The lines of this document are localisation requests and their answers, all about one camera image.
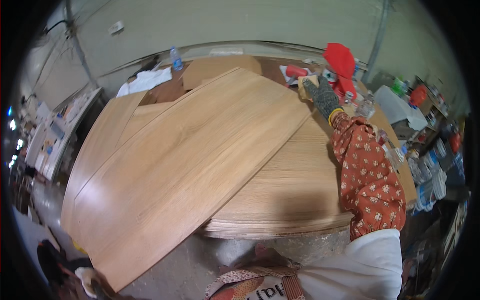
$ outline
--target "red tool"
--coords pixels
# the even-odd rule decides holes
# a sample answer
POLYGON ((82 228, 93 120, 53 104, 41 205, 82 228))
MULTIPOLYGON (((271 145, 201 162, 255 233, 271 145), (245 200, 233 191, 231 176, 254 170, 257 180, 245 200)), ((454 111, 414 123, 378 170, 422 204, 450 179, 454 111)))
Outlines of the red tool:
POLYGON ((287 69, 285 70, 285 74, 288 77, 291 77, 290 80, 285 84, 285 87, 289 87, 300 76, 308 75, 307 70, 304 70, 294 65, 288 65, 287 69))

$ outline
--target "sanding sponge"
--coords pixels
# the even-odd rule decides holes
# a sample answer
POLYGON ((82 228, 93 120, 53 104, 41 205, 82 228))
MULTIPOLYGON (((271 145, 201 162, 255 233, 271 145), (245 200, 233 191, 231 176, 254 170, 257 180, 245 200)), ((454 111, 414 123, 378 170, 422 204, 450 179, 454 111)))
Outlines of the sanding sponge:
POLYGON ((319 86, 318 77, 317 77, 317 75, 300 76, 300 77, 299 77, 299 95, 300 95, 300 98, 302 98, 302 99, 311 99, 312 96, 310 96, 310 94, 307 92, 307 90, 305 90, 305 87, 303 86, 303 79, 304 79, 304 78, 310 79, 310 81, 311 81, 316 87, 318 87, 318 86, 319 86))

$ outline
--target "red floral sleeve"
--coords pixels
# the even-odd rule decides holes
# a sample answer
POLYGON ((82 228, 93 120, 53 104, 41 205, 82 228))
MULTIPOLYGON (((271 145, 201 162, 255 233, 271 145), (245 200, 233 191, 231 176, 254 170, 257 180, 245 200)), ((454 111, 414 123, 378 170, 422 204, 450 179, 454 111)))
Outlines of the red floral sleeve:
POLYGON ((331 143, 342 165, 340 203, 355 216, 350 239, 405 224, 405 194, 373 128, 363 117, 338 113, 331 143))

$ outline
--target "brown cardboard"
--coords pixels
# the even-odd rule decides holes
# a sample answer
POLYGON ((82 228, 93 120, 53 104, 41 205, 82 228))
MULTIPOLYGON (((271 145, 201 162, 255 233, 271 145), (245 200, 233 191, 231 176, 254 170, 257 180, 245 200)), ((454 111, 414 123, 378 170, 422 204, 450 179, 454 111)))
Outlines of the brown cardboard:
POLYGON ((193 90, 209 79, 240 67, 262 75, 260 63, 251 55, 216 56, 192 61, 183 73, 183 89, 193 90))

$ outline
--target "gloved hand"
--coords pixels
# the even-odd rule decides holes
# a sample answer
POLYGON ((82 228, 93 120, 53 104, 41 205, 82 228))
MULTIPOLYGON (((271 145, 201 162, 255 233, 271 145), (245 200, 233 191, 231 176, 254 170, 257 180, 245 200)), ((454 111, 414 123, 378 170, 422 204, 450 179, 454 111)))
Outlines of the gloved hand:
POLYGON ((330 115, 336 110, 343 110, 338 105, 338 97, 328 83, 328 80, 323 76, 318 76, 318 87, 316 87, 309 79, 304 78, 302 82, 305 90, 310 94, 315 108, 328 120, 332 125, 330 115))

